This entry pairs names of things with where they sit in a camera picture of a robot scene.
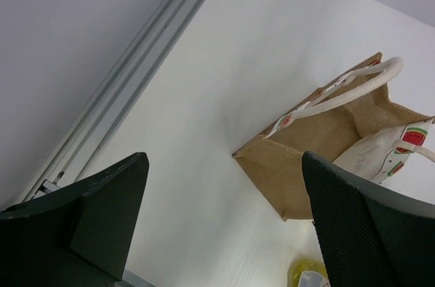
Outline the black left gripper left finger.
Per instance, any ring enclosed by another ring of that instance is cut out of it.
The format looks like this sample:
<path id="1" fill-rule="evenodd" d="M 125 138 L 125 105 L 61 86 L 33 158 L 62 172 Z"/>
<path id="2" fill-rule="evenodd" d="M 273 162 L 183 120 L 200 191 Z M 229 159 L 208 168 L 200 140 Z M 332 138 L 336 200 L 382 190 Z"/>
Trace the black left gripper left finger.
<path id="1" fill-rule="evenodd" d="M 1 212 L 2 286 L 115 286 L 137 223 L 149 160 L 110 167 Z"/>

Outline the red cap bottle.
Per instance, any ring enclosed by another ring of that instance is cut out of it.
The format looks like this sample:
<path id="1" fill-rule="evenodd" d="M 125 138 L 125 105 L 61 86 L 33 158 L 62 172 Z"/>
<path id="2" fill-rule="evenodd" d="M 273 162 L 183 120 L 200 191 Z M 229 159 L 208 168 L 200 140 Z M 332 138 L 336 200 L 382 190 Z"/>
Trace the red cap bottle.
<path id="1" fill-rule="evenodd" d="M 288 287 L 330 287 L 325 265 L 310 258 L 296 259 L 288 269 Z"/>

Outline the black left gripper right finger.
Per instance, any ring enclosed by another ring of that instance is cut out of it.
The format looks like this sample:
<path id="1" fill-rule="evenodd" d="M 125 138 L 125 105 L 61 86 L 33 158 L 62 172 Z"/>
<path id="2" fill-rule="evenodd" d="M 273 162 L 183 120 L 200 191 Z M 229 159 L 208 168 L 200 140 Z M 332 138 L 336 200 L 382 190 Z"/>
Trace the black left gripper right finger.
<path id="1" fill-rule="evenodd" d="M 303 154 L 302 174 L 333 286 L 434 285 L 434 205 L 313 152 Z"/>

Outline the jute watermelon canvas bag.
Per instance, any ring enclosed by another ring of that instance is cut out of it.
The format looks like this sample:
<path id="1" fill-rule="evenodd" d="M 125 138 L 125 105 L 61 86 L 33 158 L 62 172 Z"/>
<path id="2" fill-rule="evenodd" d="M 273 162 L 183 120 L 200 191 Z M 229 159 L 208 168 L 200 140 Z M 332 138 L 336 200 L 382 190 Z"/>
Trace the jute watermelon canvas bag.
<path id="1" fill-rule="evenodd" d="M 302 155 L 314 152 L 357 176 L 382 184 L 409 162 L 428 159 L 434 118 L 394 103 L 388 83 L 403 61 L 376 53 L 328 85 L 234 153 L 234 159 L 284 220 L 312 219 Z"/>

